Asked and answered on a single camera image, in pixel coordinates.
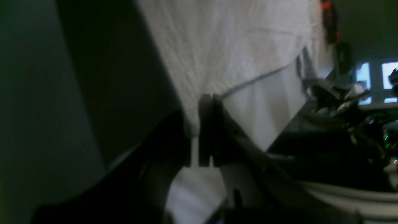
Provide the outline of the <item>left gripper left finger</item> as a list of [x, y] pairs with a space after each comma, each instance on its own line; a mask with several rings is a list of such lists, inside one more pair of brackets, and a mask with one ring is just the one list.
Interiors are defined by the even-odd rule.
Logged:
[[105, 178], [62, 203], [39, 207], [33, 224], [172, 224], [166, 210], [173, 179], [190, 163], [191, 140], [176, 110]]

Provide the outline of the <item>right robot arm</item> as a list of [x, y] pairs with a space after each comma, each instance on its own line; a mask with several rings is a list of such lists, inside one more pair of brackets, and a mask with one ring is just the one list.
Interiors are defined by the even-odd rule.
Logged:
[[307, 89], [316, 101], [314, 113], [324, 112], [341, 123], [365, 161], [383, 169], [397, 164], [397, 112], [388, 108], [364, 109], [359, 102], [370, 91], [356, 83], [348, 86], [314, 84]]

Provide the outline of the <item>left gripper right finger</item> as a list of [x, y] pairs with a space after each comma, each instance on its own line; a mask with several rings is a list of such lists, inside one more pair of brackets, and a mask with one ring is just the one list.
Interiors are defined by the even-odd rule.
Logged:
[[311, 195], [261, 151], [218, 95], [199, 100], [199, 166], [220, 169], [228, 204], [218, 224], [360, 224], [361, 216]]

